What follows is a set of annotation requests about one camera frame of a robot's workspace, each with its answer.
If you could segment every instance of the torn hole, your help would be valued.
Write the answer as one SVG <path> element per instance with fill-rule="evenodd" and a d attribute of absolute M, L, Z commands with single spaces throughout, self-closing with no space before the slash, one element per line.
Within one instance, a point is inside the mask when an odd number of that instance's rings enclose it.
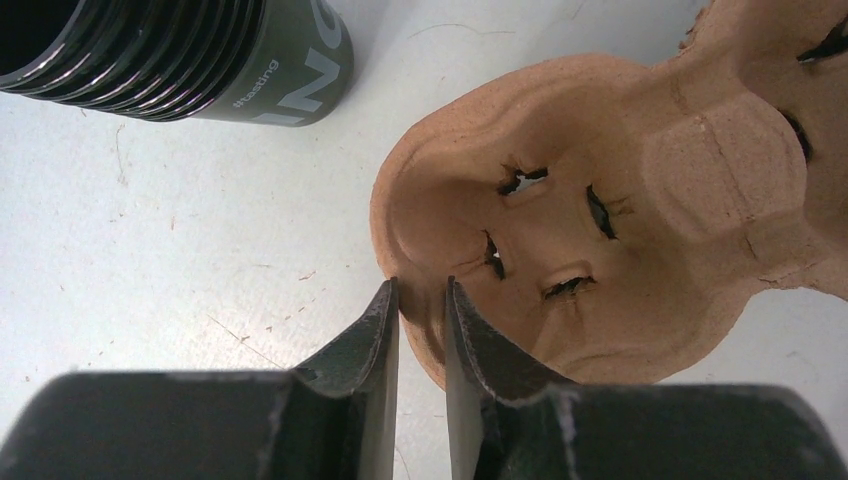
<path fill-rule="evenodd" d="M 806 160 L 807 163 L 810 163 L 810 157 L 813 155 L 813 146 L 810 144 L 810 139 L 807 138 L 807 134 L 804 132 L 804 127 L 801 126 L 801 122 L 783 110 L 780 110 L 780 114 L 783 115 L 783 118 L 789 122 L 792 130 L 795 131 L 795 136 L 798 137 L 798 143 L 801 144 L 801 150 L 804 152 L 804 160 Z"/>
<path fill-rule="evenodd" d="M 498 279 L 503 280 L 506 278 L 506 270 L 504 269 L 503 261 L 501 260 L 501 253 L 498 251 L 498 246 L 495 245 L 495 242 L 492 240 L 492 236 L 489 235 L 489 232 L 483 230 L 483 233 L 486 234 L 486 254 L 483 263 L 491 266 Z"/>
<path fill-rule="evenodd" d="M 580 285 L 596 283 L 592 277 L 574 277 L 566 282 L 560 282 L 545 291 L 545 300 L 563 293 L 573 295 Z"/>
<path fill-rule="evenodd" d="M 509 196 L 514 193 L 521 192 L 530 187 L 531 185 L 535 185 L 541 182 L 547 176 L 547 168 L 533 170 L 530 173 L 524 173 L 521 170 L 514 170 L 512 172 L 512 179 L 510 179 L 508 183 L 498 187 L 498 193 L 503 196 Z"/>
<path fill-rule="evenodd" d="M 612 224 L 609 221 L 609 212 L 603 202 L 595 195 L 592 186 L 586 187 L 586 200 L 589 202 L 589 210 L 592 212 L 592 219 L 595 220 L 595 225 L 604 233 L 610 240 L 616 238 L 615 231 L 612 229 Z"/>
<path fill-rule="evenodd" d="M 798 62 L 801 64 L 813 63 L 844 53 L 845 50 L 848 50 L 846 28 L 848 28 L 848 17 L 845 17 L 844 20 L 833 27 L 819 46 L 798 55 Z"/>

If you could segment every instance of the white surface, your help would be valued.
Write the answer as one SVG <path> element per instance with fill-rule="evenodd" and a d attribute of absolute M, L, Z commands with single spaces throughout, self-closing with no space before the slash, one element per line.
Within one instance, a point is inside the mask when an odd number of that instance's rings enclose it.
<path fill-rule="evenodd" d="M 301 129 L 156 125 L 0 95 L 0 435 L 69 370 L 304 359 L 382 280 L 368 201 L 407 128 L 546 58 L 660 61 L 704 1 L 331 1 L 357 79 Z M 846 319 L 833 297 L 766 292 L 672 380 L 794 387 L 848 451 Z M 444 395 L 401 342 L 395 478 L 449 478 Z"/>

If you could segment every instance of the white letter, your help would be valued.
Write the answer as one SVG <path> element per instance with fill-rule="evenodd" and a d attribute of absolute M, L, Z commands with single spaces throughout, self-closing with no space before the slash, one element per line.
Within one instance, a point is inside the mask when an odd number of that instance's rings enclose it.
<path fill-rule="evenodd" d="M 324 55 L 321 55 L 312 48 L 309 49 L 309 54 L 306 55 L 306 62 L 304 62 L 304 65 L 318 70 L 323 75 L 313 80 L 312 83 L 304 85 L 303 87 L 289 93 L 283 97 L 277 105 L 281 107 L 295 108 L 305 112 L 314 112 L 323 105 L 324 102 L 313 100 L 308 97 L 339 78 L 339 66 L 336 62 L 330 60 Z"/>
<path fill-rule="evenodd" d="M 318 0 L 310 1 L 312 2 L 312 16 L 315 17 L 315 25 L 318 27 L 318 35 L 321 35 L 324 45 L 335 50 L 342 43 L 342 25 L 339 21 L 339 14 L 332 8 L 327 8 L 327 11 L 333 16 L 333 28 L 330 28 L 324 23 L 324 17 L 321 15 L 321 7 L 318 6 Z"/>

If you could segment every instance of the black plastic object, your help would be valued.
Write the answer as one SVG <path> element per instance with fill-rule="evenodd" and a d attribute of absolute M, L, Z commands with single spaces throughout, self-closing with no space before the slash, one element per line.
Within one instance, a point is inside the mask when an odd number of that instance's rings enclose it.
<path fill-rule="evenodd" d="M 308 125 L 352 71 L 323 0 L 0 5 L 0 91 L 133 118 Z"/>
<path fill-rule="evenodd" d="M 816 414 L 770 386 L 581 386 L 448 281 L 453 480 L 848 480 Z"/>
<path fill-rule="evenodd" d="M 453 279 L 446 315 L 454 480 L 848 480 L 788 390 L 581 386 L 492 328 Z M 0 449 L 0 479 L 391 479 L 397 322 L 392 280 L 288 372 L 60 378 Z"/>
<path fill-rule="evenodd" d="M 389 480 L 398 297 L 289 371 L 74 374 L 0 449 L 0 479 Z"/>

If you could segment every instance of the black container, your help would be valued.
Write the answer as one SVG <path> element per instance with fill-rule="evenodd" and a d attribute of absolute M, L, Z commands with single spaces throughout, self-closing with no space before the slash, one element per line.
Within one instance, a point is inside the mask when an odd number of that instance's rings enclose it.
<path fill-rule="evenodd" d="M 51 0 L 0 5 L 0 91 L 150 121 L 302 126 L 353 72 L 322 0 Z"/>

